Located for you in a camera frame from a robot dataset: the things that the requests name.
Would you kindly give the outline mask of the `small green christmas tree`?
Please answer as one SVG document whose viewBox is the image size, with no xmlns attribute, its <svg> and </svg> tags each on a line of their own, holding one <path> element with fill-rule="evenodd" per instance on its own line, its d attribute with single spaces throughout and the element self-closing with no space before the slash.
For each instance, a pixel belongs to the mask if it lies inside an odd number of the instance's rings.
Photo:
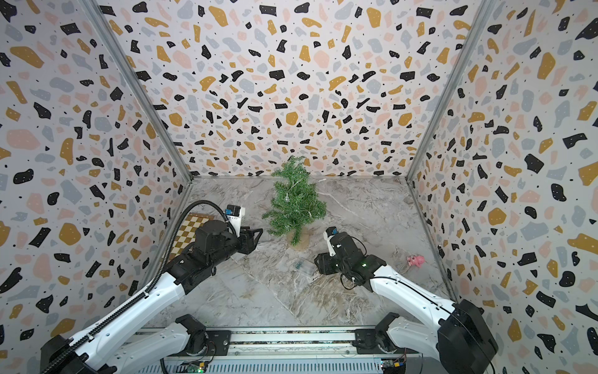
<svg viewBox="0 0 598 374">
<path fill-rule="evenodd" d="M 319 199 L 316 184 L 310 182 L 303 157 L 291 156 L 274 171 L 273 177 L 278 178 L 274 183 L 274 197 L 262 218 L 268 221 L 271 235 L 289 235 L 289 243 L 297 246 L 304 227 L 326 216 L 326 203 Z"/>
</svg>

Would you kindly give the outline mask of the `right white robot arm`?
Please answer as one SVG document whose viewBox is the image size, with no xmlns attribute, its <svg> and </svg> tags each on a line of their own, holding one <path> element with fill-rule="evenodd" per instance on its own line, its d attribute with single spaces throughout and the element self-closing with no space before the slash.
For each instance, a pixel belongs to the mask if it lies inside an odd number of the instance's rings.
<svg viewBox="0 0 598 374">
<path fill-rule="evenodd" d="M 453 302 L 425 290 L 335 227 L 327 228 L 323 238 L 327 251 L 315 258 L 320 274 L 337 274 L 342 281 L 389 299 L 415 319 L 389 313 L 374 329 L 358 334 L 356 348 L 387 354 L 409 348 L 439 361 L 448 373 L 495 370 L 492 360 L 498 345 L 481 308 L 466 299 Z"/>
</svg>

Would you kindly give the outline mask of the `clear string light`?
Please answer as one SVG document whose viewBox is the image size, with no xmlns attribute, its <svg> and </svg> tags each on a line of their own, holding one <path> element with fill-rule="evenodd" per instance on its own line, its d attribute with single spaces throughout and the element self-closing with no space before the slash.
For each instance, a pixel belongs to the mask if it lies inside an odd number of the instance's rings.
<svg viewBox="0 0 598 374">
<path fill-rule="evenodd" d="M 276 182 L 272 208 L 285 217 L 299 221 L 322 219 L 326 204 L 319 199 L 316 184 L 309 182 Z"/>
</svg>

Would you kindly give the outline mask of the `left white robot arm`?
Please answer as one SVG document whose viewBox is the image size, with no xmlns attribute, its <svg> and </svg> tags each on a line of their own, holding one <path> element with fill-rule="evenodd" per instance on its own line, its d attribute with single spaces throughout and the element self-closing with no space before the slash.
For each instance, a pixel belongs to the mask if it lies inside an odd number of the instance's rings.
<svg viewBox="0 0 598 374">
<path fill-rule="evenodd" d="M 206 327 L 186 314 L 134 344 L 139 329 L 168 306 L 183 299 L 216 274 L 218 265 L 236 253 L 252 253 L 263 229 L 242 226 L 239 233 L 224 221 L 207 221 L 193 242 L 164 268 L 158 281 L 131 297 L 103 319 L 66 339 L 51 338 L 41 349 L 42 373 L 130 373 L 169 355 L 214 355 Z"/>
</svg>

